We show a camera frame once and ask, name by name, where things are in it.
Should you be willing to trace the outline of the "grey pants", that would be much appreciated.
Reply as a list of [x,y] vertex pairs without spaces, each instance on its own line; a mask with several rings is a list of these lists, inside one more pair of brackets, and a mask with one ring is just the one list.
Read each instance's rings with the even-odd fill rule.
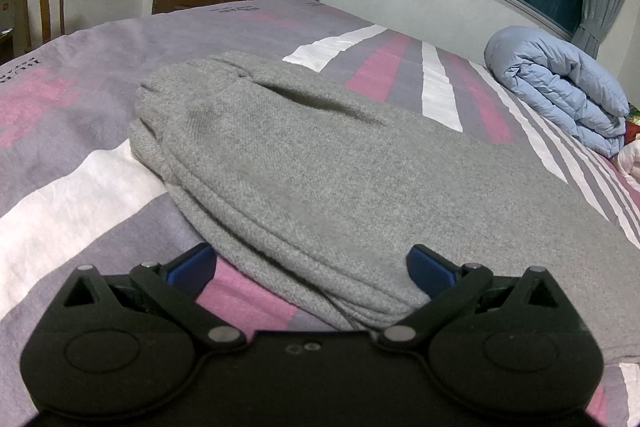
[[501,275],[547,268],[604,357],[638,359],[638,248],[517,146],[239,52],[152,72],[134,111],[132,153],[198,234],[336,329],[421,308],[406,257],[423,244]]

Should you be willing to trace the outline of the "red folded clothes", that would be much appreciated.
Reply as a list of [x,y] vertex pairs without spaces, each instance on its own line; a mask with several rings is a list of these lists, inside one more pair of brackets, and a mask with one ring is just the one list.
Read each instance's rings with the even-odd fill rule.
[[625,143],[628,144],[640,134],[640,109],[630,104],[629,113],[626,117]]

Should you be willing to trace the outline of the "folded white pink blanket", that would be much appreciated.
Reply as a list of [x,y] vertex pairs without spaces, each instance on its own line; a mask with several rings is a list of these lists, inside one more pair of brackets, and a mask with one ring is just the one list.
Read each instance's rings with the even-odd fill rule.
[[640,184],[640,140],[636,135],[634,141],[626,144],[615,157],[615,166],[627,182],[635,188]]

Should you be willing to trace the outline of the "striped bed sheet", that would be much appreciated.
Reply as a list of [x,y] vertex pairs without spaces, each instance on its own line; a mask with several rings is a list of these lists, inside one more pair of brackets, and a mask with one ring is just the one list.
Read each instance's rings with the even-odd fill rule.
[[198,243],[160,180],[131,155],[141,80],[239,50],[490,143],[521,147],[628,239],[639,195],[605,159],[503,89],[484,65],[319,2],[259,0],[119,20],[57,38],[1,69],[1,421],[34,416],[18,363],[78,265],[125,273]]

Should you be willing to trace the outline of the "folded light blue duvet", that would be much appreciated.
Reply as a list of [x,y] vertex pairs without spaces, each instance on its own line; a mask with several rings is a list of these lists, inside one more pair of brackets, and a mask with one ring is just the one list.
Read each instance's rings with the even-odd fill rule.
[[626,94],[574,44],[540,28],[510,26],[490,37],[484,60],[503,87],[585,147],[606,158],[624,147]]

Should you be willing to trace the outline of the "dark cabinet corner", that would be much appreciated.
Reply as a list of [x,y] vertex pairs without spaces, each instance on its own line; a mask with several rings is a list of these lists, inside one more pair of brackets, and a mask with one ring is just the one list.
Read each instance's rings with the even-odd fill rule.
[[0,64],[14,57],[15,0],[0,0]]

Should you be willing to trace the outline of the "wooden chair by wall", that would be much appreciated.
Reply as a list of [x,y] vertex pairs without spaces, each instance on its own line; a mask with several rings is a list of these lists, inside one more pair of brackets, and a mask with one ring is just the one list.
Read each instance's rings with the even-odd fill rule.
[[[29,0],[21,0],[21,2],[25,51],[30,52],[34,48],[34,42],[32,41]],[[38,14],[40,20],[40,43],[48,43],[53,38],[51,0],[38,0]],[[58,34],[60,36],[66,34],[65,0],[58,0]]]

